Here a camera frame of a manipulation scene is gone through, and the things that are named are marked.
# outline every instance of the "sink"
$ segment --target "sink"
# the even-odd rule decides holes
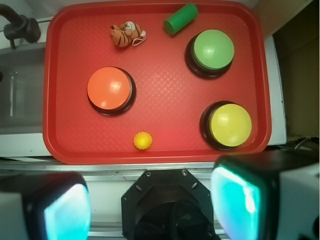
[[[0,135],[42,133],[45,48],[0,50]]]

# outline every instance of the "small yellow ball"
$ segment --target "small yellow ball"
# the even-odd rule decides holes
[[[134,136],[133,143],[137,149],[146,150],[152,144],[152,137],[149,133],[140,131]]]

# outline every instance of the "stuffed tiger toy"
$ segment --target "stuffed tiger toy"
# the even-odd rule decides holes
[[[133,46],[141,44],[146,39],[146,31],[133,21],[125,24],[111,26],[113,43],[118,47],[126,47],[132,43]]]

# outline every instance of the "teal light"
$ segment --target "teal light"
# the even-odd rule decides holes
[[[48,240],[85,240],[91,224],[88,189],[75,184],[44,210]]]
[[[211,200],[217,220],[231,240],[257,240],[261,191],[223,166],[211,174]]]

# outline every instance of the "green cylinder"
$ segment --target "green cylinder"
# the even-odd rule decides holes
[[[198,9],[196,5],[188,3],[164,21],[164,29],[168,34],[173,36],[197,16]]]

